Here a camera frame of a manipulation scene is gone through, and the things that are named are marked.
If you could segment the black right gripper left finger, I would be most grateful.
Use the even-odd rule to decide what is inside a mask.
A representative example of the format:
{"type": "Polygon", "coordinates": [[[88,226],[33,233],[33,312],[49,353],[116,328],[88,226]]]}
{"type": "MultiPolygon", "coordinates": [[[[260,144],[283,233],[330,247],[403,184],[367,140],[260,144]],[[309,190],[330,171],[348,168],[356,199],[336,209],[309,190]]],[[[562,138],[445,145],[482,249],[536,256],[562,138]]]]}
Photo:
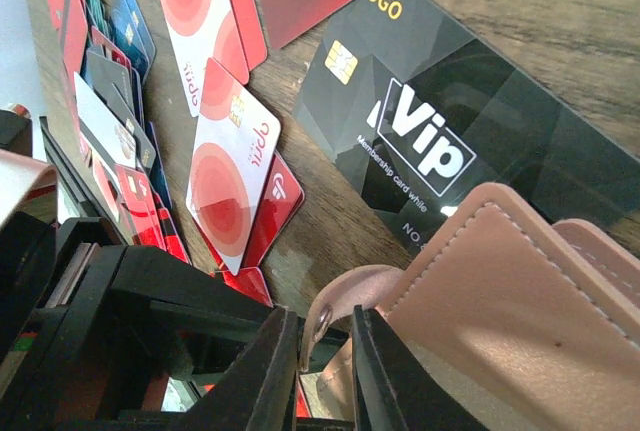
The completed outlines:
{"type": "Polygon", "coordinates": [[[171,430],[294,430],[298,317],[276,308],[221,381],[171,430]]]}

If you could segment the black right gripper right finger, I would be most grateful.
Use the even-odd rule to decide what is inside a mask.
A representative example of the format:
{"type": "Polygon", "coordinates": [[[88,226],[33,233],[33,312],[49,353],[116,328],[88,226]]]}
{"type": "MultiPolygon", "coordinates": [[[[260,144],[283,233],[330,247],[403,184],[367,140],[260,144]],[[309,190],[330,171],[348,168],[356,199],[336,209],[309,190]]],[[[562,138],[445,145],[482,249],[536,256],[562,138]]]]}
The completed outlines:
{"type": "Polygon", "coordinates": [[[483,430],[423,369],[374,309],[354,308],[352,377],[357,430],[483,430]]]}

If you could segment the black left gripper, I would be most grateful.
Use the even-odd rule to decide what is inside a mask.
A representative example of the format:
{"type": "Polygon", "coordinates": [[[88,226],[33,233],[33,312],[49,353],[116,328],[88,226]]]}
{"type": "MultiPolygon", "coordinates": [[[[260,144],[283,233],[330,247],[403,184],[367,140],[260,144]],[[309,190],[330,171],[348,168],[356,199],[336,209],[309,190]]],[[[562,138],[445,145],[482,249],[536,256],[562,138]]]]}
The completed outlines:
{"type": "Polygon", "coordinates": [[[5,430],[114,419],[158,377],[213,381],[269,309],[102,218],[55,228],[18,215],[1,233],[1,352],[34,341],[1,384],[5,430]]]}

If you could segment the black card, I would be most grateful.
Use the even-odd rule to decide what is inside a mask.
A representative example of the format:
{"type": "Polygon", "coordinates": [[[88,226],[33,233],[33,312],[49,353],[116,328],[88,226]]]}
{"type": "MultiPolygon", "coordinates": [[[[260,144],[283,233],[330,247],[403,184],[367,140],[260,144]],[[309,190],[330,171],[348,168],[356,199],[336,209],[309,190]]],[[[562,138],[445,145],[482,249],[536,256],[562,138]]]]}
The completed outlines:
{"type": "Polygon", "coordinates": [[[485,182],[639,249],[638,159],[432,0],[338,11],[293,114],[411,254],[485,182]]]}

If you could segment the pile of red cards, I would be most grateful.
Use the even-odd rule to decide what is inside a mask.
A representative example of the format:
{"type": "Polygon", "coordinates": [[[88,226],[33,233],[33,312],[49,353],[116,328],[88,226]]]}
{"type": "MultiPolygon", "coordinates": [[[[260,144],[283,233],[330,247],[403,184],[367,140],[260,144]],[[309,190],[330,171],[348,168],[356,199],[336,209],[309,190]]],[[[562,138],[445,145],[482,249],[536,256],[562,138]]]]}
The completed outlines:
{"type": "MultiPolygon", "coordinates": [[[[156,124],[173,199],[173,219],[193,265],[217,266],[185,200],[196,120],[184,96],[160,0],[138,0],[157,49],[144,86],[144,112],[156,124]]],[[[27,0],[48,126],[90,189],[97,188],[77,143],[62,78],[62,56],[47,0],[27,0]]],[[[305,191],[305,200],[277,238],[262,270],[274,300],[305,310],[344,271],[366,264],[405,268],[412,258],[293,118],[291,111],[326,25],[320,23],[251,74],[250,92],[281,122],[278,149],[305,191]]]]}

